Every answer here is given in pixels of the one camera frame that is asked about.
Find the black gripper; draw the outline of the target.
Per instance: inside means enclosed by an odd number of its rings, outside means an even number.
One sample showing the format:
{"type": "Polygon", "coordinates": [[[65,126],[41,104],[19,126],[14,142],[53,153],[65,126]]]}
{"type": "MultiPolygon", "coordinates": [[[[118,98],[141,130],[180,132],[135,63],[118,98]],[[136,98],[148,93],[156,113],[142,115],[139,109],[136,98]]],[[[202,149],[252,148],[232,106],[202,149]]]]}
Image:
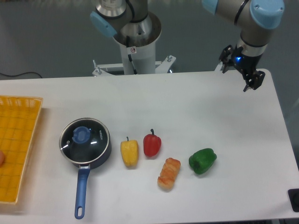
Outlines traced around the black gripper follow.
{"type": "Polygon", "coordinates": [[[265,78],[265,72],[256,70],[261,55],[247,56],[242,53],[242,50],[243,47],[236,46],[234,49],[232,45],[228,45],[222,50],[219,56],[219,61],[222,63],[222,73],[227,72],[230,67],[234,66],[236,70],[243,74],[246,83],[243,91],[246,92],[248,89],[256,90],[262,85],[265,78]]]}

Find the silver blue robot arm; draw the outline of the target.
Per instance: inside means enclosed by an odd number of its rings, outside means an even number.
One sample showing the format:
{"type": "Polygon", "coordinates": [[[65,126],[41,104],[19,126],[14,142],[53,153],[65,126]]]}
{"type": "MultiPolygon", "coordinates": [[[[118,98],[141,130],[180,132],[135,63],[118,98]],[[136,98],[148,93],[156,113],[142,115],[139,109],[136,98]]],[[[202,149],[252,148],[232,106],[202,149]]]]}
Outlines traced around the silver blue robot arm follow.
{"type": "MultiPolygon", "coordinates": [[[[230,67],[239,71],[245,89],[256,90],[265,73],[256,66],[274,30],[279,26],[285,4],[281,0],[204,0],[202,6],[240,27],[240,39],[227,46],[219,56],[222,71],[230,67]]],[[[161,34],[161,22],[148,10],[145,0],[100,0],[90,14],[94,27],[113,38],[121,50],[124,73],[166,73],[171,66],[168,57],[156,66],[156,41],[161,34]]]]}

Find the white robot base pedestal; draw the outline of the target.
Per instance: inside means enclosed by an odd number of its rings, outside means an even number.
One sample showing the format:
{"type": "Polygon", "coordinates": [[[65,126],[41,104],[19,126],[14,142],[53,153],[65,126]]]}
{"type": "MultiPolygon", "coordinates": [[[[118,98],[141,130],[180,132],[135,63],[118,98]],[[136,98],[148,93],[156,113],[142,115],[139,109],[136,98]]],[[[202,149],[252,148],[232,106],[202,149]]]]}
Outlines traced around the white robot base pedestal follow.
{"type": "Polygon", "coordinates": [[[114,36],[120,47],[125,75],[155,73],[156,41],[161,29],[158,17],[148,12],[143,21],[126,24],[114,36]]]}

